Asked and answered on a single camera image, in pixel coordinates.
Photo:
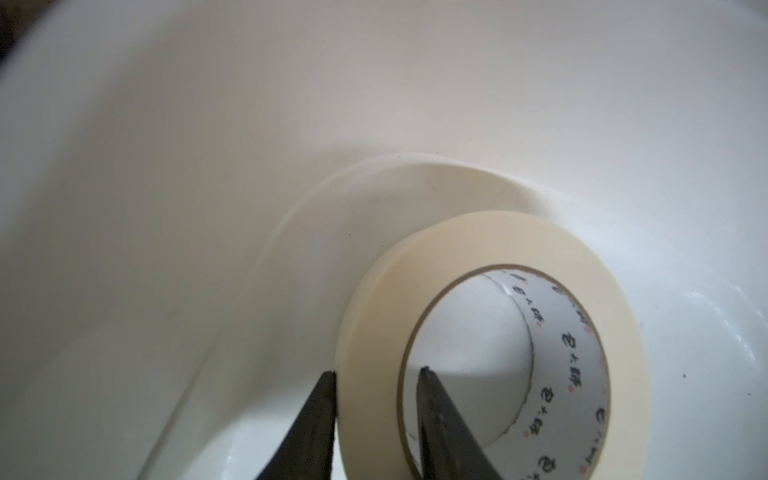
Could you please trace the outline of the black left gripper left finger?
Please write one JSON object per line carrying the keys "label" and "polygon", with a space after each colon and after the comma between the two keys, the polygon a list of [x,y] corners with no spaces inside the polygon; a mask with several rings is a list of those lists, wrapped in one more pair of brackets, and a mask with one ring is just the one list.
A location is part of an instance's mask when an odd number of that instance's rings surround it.
{"label": "black left gripper left finger", "polygon": [[257,479],[330,479],[336,417],[336,373],[325,371]]}

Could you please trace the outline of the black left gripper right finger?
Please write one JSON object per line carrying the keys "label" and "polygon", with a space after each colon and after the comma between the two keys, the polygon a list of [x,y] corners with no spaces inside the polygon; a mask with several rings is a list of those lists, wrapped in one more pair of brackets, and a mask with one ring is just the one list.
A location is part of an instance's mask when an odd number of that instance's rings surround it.
{"label": "black left gripper right finger", "polygon": [[424,479],[501,479],[438,375],[428,367],[419,372],[416,398]]}

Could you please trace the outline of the cream tape roll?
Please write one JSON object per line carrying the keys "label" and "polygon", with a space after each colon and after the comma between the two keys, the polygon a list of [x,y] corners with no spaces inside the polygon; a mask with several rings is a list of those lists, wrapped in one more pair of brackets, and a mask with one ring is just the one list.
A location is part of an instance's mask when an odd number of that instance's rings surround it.
{"label": "cream tape roll", "polygon": [[475,212],[374,263],[337,343],[348,478],[420,475],[414,349],[501,477],[643,477],[651,393],[639,329],[609,270],[564,229]]}

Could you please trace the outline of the white plastic storage box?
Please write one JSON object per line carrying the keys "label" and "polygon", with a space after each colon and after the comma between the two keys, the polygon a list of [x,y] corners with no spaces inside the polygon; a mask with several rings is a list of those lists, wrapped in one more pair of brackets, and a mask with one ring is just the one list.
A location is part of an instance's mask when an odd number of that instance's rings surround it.
{"label": "white plastic storage box", "polygon": [[1,63],[1,475],[254,479],[374,263],[507,211],[642,341],[640,479],[767,475],[763,1],[59,1]]}

